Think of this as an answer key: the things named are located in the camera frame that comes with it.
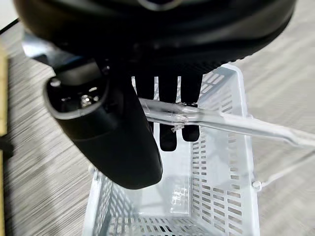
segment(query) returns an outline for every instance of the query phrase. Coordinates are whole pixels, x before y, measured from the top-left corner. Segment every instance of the wooden board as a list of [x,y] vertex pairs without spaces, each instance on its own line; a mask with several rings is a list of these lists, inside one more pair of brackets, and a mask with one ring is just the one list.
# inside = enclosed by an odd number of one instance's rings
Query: wooden board
[[[0,45],[0,136],[7,134],[8,60]],[[0,236],[4,236],[3,153],[0,150]]]
[[0,136],[7,134],[8,60],[0,45]]

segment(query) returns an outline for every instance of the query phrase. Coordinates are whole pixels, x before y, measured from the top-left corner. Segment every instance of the perforated basket side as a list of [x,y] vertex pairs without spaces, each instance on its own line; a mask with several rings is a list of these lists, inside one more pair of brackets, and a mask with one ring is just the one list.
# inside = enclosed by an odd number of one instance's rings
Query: perforated basket side
[[[226,65],[205,75],[199,106],[246,116],[240,71]],[[191,156],[193,219],[217,235],[259,235],[250,138],[202,127]]]

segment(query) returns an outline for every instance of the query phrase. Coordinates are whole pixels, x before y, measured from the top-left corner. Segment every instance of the basket handle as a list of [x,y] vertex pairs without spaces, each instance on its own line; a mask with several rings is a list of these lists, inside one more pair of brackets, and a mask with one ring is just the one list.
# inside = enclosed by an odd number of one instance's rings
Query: basket handle
[[[140,98],[140,103],[148,121],[173,125],[175,126],[174,132],[184,127],[184,125],[200,125],[237,134],[283,140],[295,147],[315,148],[315,135],[301,130],[291,129],[250,117],[188,107],[183,104],[171,104],[142,98]],[[314,159],[315,150],[300,158],[286,169],[269,176],[267,180],[253,182],[252,186],[257,191],[260,191],[263,187]]]

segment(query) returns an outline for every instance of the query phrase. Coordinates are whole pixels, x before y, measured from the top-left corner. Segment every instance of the gray floor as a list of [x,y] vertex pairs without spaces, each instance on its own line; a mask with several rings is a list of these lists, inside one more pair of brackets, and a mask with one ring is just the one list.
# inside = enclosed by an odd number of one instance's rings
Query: gray floor
[[[259,119],[315,133],[315,1],[300,0],[287,30],[265,49],[234,63],[245,77],[250,113]],[[1,35],[9,52],[10,160],[14,233],[80,235],[91,176],[88,162],[43,107],[41,87],[50,68],[24,56],[21,25]],[[282,143],[254,139],[261,179],[302,157]],[[315,236],[315,161],[259,193],[262,236]]]

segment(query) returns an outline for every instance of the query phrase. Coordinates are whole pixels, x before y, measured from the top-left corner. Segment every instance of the black plastic housing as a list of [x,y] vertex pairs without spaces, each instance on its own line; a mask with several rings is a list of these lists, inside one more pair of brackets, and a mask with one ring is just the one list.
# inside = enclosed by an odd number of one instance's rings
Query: black plastic housing
[[108,83],[99,102],[60,112],[56,109],[60,92],[50,81],[44,88],[46,107],[97,169],[128,189],[161,180],[158,147],[131,83]]

